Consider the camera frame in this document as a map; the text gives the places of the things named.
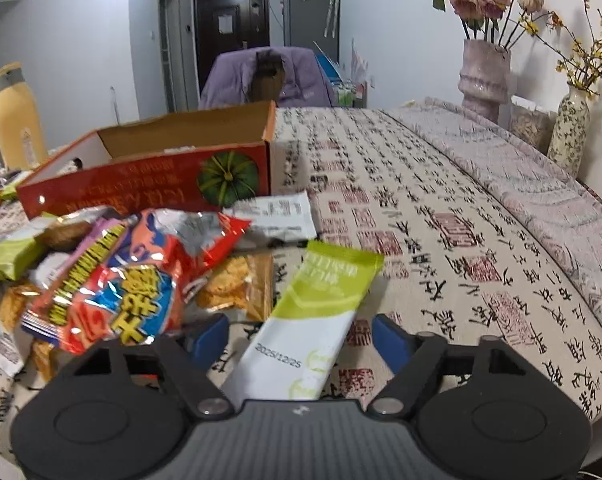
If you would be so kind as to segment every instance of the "gray refrigerator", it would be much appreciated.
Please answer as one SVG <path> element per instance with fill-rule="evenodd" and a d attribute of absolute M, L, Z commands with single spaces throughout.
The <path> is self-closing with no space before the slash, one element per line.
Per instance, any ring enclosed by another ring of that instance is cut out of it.
<path fill-rule="evenodd" d="M 319 52 L 316 43 L 323 52 L 339 62 L 339 10 L 337 9 L 337 29 L 332 37 L 332 22 L 325 38 L 325 20 L 330 0 L 283 0 L 284 40 L 286 46 L 304 46 Z"/>

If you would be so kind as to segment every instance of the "green pumpkin picture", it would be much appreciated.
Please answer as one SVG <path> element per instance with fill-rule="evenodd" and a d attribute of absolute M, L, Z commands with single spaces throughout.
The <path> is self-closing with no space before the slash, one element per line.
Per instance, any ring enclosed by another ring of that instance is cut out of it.
<path fill-rule="evenodd" d="M 253 198 L 259 190 L 259 168 L 240 152 L 219 152 L 201 163 L 199 191 L 208 202 L 230 207 L 237 200 Z"/>

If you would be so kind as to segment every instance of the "dark brown door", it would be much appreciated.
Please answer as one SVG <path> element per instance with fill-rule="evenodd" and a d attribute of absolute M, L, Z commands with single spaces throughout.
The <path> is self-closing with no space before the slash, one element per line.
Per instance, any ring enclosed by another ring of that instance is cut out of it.
<path fill-rule="evenodd" d="M 268 0 L 194 0 L 199 89 L 219 54 L 270 45 Z"/>

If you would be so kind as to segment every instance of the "calligraphy tablecloth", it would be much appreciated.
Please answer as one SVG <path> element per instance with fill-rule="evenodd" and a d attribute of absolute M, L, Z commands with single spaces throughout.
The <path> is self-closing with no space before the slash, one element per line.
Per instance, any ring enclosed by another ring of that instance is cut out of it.
<path fill-rule="evenodd" d="M 602 415 L 601 326 L 543 246 L 446 155 L 378 110 L 280 109 L 276 137 L 273 194 L 307 189 L 324 241 L 385 254 L 324 396 L 367 404 L 391 377 L 370 334 L 371 318 L 383 312 L 409 332 L 457 344 L 497 335 L 591 420 Z M 3 208 L 0 229 L 22 215 L 18 204 Z M 274 252 L 275 299 L 302 258 L 299 249 Z M 231 327 L 210 372 L 216 384 L 258 329 Z M 10 423 L 42 387 L 32 363 L 14 381 L 0 371 L 0 453 L 8 460 Z"/>

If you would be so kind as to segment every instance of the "yellow bottle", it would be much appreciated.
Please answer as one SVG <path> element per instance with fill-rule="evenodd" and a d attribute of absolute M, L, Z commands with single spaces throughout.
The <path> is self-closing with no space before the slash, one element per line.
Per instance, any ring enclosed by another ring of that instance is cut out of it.
<path fill-rule="evenodd" d="M 21 63 L 0 69 L 0 150 L 10 170 L 31 169 L 48 158 L 37 103 Z"/>

